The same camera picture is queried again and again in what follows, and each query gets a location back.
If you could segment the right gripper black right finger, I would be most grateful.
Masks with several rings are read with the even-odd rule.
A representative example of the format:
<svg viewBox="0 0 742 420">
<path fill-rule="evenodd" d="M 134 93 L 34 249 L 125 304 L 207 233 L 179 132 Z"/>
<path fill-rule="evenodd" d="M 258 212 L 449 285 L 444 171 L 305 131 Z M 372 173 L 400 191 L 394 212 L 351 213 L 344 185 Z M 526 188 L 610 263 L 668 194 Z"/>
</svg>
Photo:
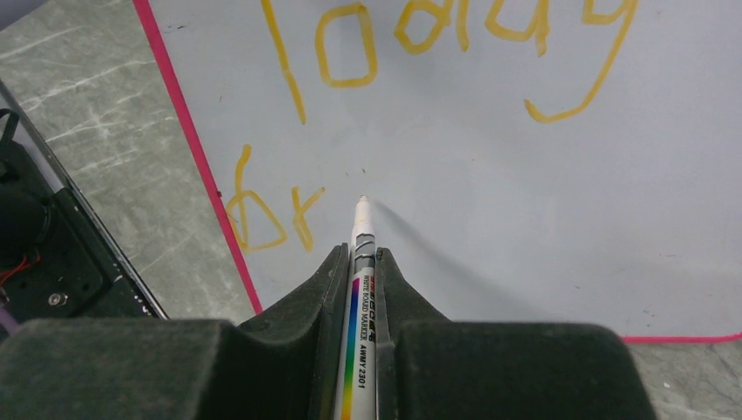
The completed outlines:
<svg viewBox="0 0 742 420">
<path fill-rule="evenodd" d="M 380 419 L 652 419 L 628 347 L 599 325 L 455 322 L 375 264 Z"/>
</svg>

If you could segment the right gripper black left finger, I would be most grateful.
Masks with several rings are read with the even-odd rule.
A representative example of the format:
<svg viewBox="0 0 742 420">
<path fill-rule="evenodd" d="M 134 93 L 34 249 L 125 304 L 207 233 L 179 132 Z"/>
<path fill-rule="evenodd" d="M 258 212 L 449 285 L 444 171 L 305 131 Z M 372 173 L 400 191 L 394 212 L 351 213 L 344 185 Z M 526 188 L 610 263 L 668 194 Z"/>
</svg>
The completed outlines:
<svg viewBox="0 0 742 420">
<path fill-rule="evenodd" d="M 1 346 L 4 419 L 329 419 L 348 249 L 261 314 L 40 319 Z"/>
</svg>

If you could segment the white marker pen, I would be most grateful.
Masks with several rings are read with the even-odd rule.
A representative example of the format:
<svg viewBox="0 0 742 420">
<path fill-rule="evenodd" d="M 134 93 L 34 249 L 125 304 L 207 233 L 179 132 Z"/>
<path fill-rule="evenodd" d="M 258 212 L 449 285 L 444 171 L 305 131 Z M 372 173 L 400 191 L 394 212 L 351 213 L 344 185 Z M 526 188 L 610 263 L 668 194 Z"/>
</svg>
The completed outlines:
<svg viewBox="0 0 742 420">
<path fill-rule="evenodd" d="M 343 335 L 334 400 L 335 419 L 376 419 L 376 243 L 370 200 L 354 210 Z"/>
</svg>

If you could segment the red-framed whiteboard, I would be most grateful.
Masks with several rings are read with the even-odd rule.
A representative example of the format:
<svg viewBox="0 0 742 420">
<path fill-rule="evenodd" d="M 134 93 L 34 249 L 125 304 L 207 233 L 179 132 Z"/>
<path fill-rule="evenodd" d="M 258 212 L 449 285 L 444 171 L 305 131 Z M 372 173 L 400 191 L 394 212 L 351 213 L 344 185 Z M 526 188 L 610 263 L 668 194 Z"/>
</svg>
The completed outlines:
<svg viewBox="0 0 742 420">
<path fill-rule="evenodd" d="M 452 319 L 740 337 L 740 2 L 135 8 L 255 311 L 364 195 Z"/>
</svg>

